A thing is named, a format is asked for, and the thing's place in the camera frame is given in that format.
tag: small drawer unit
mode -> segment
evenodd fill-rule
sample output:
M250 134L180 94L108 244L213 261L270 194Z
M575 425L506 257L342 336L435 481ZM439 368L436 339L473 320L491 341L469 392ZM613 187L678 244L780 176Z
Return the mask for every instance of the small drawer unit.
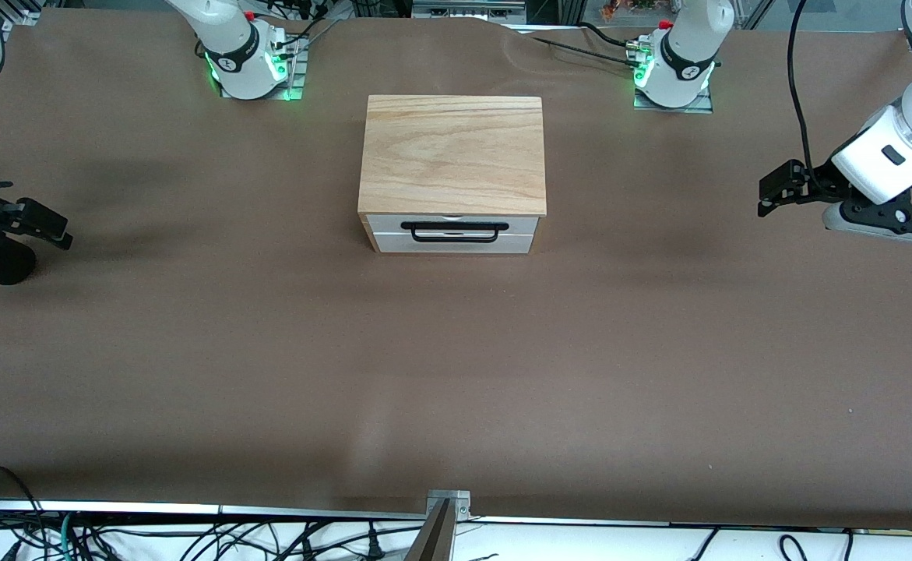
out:
M545 217L541 99L370 96L359 217L377 252L530 252Z

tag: wood grain surface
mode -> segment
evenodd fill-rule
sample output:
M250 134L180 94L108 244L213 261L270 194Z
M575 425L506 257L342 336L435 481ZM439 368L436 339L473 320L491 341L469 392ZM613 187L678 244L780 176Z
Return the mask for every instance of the wood grain surface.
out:
M542 100L369 96L359 213L545 216Z
M0 463L42 498L912 527L912 246L757 218L801 156L786 41L731 33L687 116L486 22L360 18L302 100L242 103L178 14L45 9L0 180L75 245L0 287ZM795 63L819 163L912 80L901 32L800 33ZM541 97L535 251L373 252L373 94Z

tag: brown tabletop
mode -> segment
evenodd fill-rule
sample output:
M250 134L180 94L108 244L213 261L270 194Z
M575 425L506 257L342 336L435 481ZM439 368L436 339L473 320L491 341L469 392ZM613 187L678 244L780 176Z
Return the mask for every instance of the brown tabletop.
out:
M214 97L193 42L49 10L9 43L0 178L76 237L0 287L0 463L38 495L912 527L912 245L755 216L801 156L786 36L730 35L712 116L474 20L338 24L297 103ZM900 33L802 34L816 159L911 79ZM370 94L542 96L533 255L376 255Z

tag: teal cable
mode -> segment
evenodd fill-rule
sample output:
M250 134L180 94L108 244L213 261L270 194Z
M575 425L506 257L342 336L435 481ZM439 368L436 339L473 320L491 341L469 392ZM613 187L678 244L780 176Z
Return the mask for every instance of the teal cable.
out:
M61 521L61 555L65 561L72 561L72 554L68 551L68 519L72 517L71 512L65 514L65 519Z

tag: black drawer handle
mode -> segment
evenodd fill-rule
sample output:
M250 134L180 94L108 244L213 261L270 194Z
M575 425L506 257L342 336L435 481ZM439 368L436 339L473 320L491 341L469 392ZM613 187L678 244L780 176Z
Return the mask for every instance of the black drawer handle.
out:
M445 244L492 244L498 241L498 234L508 230L508 224L501 221L403 221L400 224L404 230L410 230L410 237L416 242L442 242ZM493 231L493 235L486 238L463 237L462 235L417 235L419 230L434 231Z

